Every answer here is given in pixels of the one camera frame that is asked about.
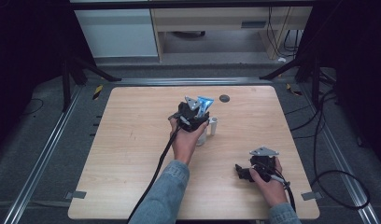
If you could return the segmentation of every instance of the wooden tabletop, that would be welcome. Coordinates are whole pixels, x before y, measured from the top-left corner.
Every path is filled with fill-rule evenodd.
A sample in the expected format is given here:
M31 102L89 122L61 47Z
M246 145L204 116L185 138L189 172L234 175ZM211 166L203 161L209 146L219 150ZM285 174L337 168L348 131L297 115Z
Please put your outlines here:
M219 100L222 94L228 103ZM235 164L249 167L250 150L261 146L280 153L300 218L319 216L298 151L275 89L270 86L125 87L111 92L89 157L68 211L73 219L126 219L152 178L169 139L167 118L184 97L214 98L210 116L217 131L197 147L190 182L178 219L266 219L268 206L253 183L238 178ZM167 154L162 166L173 159Z

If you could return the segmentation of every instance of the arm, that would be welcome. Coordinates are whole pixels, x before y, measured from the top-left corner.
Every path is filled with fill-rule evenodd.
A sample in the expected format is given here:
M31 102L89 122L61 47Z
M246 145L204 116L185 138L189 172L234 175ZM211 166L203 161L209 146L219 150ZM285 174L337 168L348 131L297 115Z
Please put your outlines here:
M275 168L278 172L282 173L283 168L281 167L278 157L275 158ZM264 200L271 207L269 210L269 220L272 224L301 223L295 211L293 211L288 203L283 184L273 179L267 183L264 182L258 172L252 168L249 169L249 173L254 179L258 189L260 189Z
M176 129L176 120L170 119L172 131ZM176 217L188 185L191 161L196 142L205 130L207 123L198 130L188 133L179 130L173 142L174 160L163 170L144 201L135 211L130 223L175 223Z

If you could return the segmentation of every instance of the hand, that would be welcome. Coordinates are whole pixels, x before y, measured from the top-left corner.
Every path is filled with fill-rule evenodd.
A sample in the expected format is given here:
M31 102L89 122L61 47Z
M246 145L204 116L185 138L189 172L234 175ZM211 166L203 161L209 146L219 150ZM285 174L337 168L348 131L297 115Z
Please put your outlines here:
M280 173L283 171L278 157L275 157L275 168ZM266 183L264 180L262 180L260 174L258 174L258 172L252 168L249 168L249 173L251 174L252 179L254 179L255 184L260 189L264 200L269 204L270 207L280 203L288 202L282 183L273 179Z
M171 132L170 136L176 130L176 119L170 119ZM192 133L188 133L185 130L179 130L176 134L176 139L173 142L174 159L182 161L185 164L189 164L194 149L196 148L197 139L202 135L203 131L207 127L207 121L204 122L199 128Z

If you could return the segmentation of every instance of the metal rail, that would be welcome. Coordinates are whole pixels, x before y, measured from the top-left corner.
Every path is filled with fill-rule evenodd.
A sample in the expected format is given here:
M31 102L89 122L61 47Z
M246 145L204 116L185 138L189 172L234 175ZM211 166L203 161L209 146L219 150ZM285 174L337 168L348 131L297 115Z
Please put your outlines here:
M176 77L176 78L124 78L112 82L124 86L219 86L219 85L260 85L270 84L271 80L258 77Z
M301 85L301 88L303 92L309 93L310 90L308 90L304 84ZM309 94L305 95L306 100L311 105L311 96ZM316 113L316 109L314 107L312 108L313 114ZM327 145L327 149L330 151L331 156L333 158L333 162L335 163L336 167L341 170L348 172L350 174L354 174L353 170L351 169L350 164L347 162L347 159L345 155L343 155L340 147L335 141L335 138L333 137L333 134L329 128L329 126L326 124L324 129L322 130L322 136L325 140L325 143ZM346 185L347 191L350 194L354 204L356 206L360 206L366 202L366 195L357 180L350 178L349 176L342 176L342 179ZM374 209L372 208L371 204L367 205L365 208L359 210L360 217L364 223L368 224L376 224L380 223L376 213L374 212Z
M148 8L196 8L196 7L314 7L338 2L338 0L190 0L190 1L142 1L142 2L95 2L49 3L47 7L72 10L148 9Z
M33 171L28 176L27 181L21 189L20 194L16 198L16 201L10 206L9 211L7 212L7 216L5 217L5 224L13 224L18 223L22 213L24 212L27 204L30 202L30 199L34 193L36 185L39 182L40 177L45 171L46 166L48 165L49 159L56 148L58 141L63 133L64 127L72 114L72 111L77 103L79 93L81 91L81 87L76 86L74 89L74 93L72 95L73 101L72 104L68 107L66 112L63 112L60 116L59 120L54 127L49 140L40 154Z

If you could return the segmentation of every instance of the denim sleeve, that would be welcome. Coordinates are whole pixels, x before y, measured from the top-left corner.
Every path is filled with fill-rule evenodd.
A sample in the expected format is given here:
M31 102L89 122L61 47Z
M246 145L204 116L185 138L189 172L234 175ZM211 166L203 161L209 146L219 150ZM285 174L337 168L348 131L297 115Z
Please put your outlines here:
M269 210L271 224L301 223L289 203L281 203Z
M130 223L175 223L189 177L190 170L185 163L170 161Z

